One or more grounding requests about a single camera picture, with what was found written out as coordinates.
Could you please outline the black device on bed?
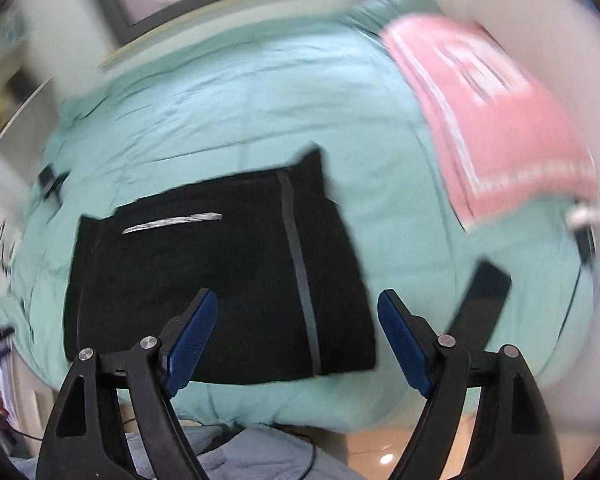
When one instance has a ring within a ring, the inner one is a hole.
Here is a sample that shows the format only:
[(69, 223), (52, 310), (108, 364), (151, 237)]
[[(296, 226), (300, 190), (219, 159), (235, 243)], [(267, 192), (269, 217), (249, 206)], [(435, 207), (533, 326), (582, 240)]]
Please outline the black device on bed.
[(52, 202), (60, 207), (62, 205), (61, 189), (68, 177), (68, 172), (56, 174), (52, 165), (46, 165), (38, 174), (38, 186), (42, 200)]

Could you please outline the mint green bed quilt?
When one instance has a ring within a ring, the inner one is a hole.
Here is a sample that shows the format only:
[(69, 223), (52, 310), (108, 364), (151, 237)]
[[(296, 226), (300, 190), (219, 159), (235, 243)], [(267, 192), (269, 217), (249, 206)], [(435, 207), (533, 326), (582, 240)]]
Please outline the mint green bed quilt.
[(539, 197), (468, 231), (457, 222), (419, 102), (378, 37), (397, 15), (434, 10), (367, 0), (341, 18), (236, 28), (63, 102), (45, 159), (68, 174), (64, 202), (31, 195), (0, 297), (0, 325), (15, 327), (35, 374), (58, 387), (68, 370), (62, 311), (79, 218), (318, 145), (372, 296), (392, 288), (442, 330), (488, 258), (513, 280), (491, 347), (516, 344), (542, 387), (565, 376), (594, 308), (569, 202)]

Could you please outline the pink folded blanket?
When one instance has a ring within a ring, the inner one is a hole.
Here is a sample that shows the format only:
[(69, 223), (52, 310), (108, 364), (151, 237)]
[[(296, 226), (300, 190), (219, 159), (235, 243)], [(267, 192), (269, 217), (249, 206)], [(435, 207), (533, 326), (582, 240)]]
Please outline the pink folded blanket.
[(562, 103), (482, 29), (410, 14), (381, 40), (418, 99), (464, 229), (542, 194), (596, 200), (595, 164)]

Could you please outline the white bookshelf with books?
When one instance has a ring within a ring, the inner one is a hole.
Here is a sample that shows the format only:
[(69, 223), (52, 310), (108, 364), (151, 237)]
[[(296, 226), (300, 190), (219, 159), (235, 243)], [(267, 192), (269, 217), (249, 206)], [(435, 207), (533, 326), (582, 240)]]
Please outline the white bookshelf with books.
[(34, 67), (15, 6), (0, 14), (0, 147), (43, 144), (57, 124), (53, 79)]

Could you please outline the grey blue floor cloth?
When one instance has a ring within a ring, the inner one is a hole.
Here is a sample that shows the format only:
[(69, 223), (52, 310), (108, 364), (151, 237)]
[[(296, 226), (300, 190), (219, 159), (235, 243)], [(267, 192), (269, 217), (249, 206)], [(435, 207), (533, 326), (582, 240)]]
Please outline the grey blue floor cloth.
[(185, 426), (186, 440), (211, 479), (358, 479), (356, 471), (308, 434), (255, 426)]

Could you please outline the black hooded jacket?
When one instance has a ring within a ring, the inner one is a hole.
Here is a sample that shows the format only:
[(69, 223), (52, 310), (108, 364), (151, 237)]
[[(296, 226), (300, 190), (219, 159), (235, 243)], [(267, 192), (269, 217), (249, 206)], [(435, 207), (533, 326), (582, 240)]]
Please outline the black hooded jacket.
[(219, 313), (196, 382), (293, 382), (376, 364), (368, 293), (318, 148), (288, 166), (186, 184), (107, 218), (82, 217), (65, 355), (129, 349), (160, 333), (204, 288)]

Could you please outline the black phone on bed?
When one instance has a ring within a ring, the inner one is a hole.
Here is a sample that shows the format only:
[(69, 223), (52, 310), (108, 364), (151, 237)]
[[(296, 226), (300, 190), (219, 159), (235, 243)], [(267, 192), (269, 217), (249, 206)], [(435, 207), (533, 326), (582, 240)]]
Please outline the black phone on bed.
[(506, 272), (489, 260), (479, 261), (446, 332), (471, 351), (484, 350), (511, 287), (512, 279)]

